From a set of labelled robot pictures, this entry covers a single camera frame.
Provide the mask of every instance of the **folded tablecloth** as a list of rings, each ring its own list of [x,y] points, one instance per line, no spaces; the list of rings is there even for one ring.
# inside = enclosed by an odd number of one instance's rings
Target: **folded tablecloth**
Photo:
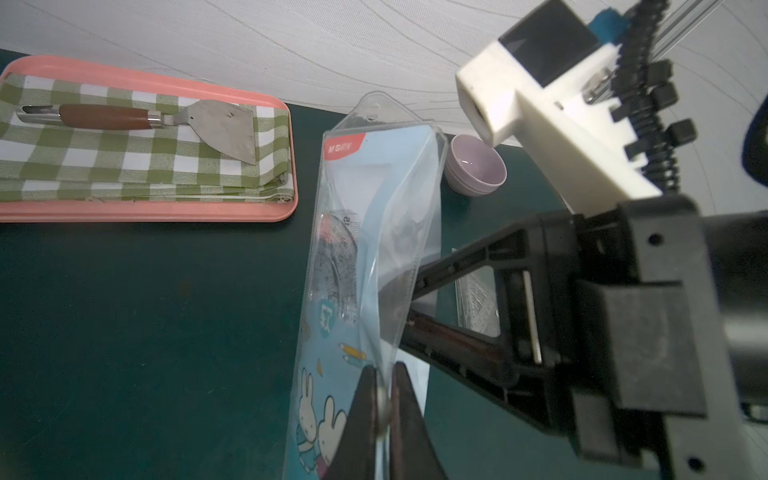
[[[26,124],[15,115],[21,104],[66,103],[175,114],[196,101],[10,74],[0,84],[0,200],[226,194],[236,201],[290,201],[288,110],[241,105],[253,112],[256,165],[215,151],[187,125],[98,131]]]

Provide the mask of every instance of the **white wall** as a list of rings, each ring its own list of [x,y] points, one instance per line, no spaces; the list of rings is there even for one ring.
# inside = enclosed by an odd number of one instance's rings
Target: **white wall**
[[[383,90],[471,129],[454,73],[543,0],[3,0],[0,48],[259,91],[347,112]],[[584,20],[608,4],[565,0]],[[673,0],[673,6],[683,0]]]
[[[662,117],[693,118],[699,132],[677,149],[683,191],[706,214],[768,209],[768,188],[741,167],[746,130],[768,94],[768,1],[725,0],[667,57],[680,102]]]

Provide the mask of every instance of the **wooden handle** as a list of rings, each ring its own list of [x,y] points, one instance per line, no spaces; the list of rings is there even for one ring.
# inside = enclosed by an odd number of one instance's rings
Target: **wooden handle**
[[[58,108],[61,121],[72,128],[96,130],[147,130],[147,111],[109,105],[66,104]]]

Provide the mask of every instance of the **plastic packaging bag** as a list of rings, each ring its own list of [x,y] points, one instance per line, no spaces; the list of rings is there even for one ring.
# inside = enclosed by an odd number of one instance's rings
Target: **plastic packaging bag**
[[[386,94],[323,138],[283,477],[322,478],[365,365],[389,391],[415,274],[439,213],[445,136]]]

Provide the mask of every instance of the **hanging hole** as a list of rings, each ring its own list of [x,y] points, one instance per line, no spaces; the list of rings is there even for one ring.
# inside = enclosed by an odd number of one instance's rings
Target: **hanging hole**
[[[648,237],[648,243],[650,243],[654,247],[658,247],[659,245],[664,243],[664,236],[660,233],[654,233],[650,237]]]
[[[690,468],[696,473],[704,473],[704,471],[707,470],[707,466],[704,464],[701,458],[698,458],[698,457],[688,458],[688,468]]]
[[[368,107],[368,111],[366,112],[366,120],[375,121],[377,118],[379,118],[380,108],[381,106],[379,104],[373,104],[370,107]]]

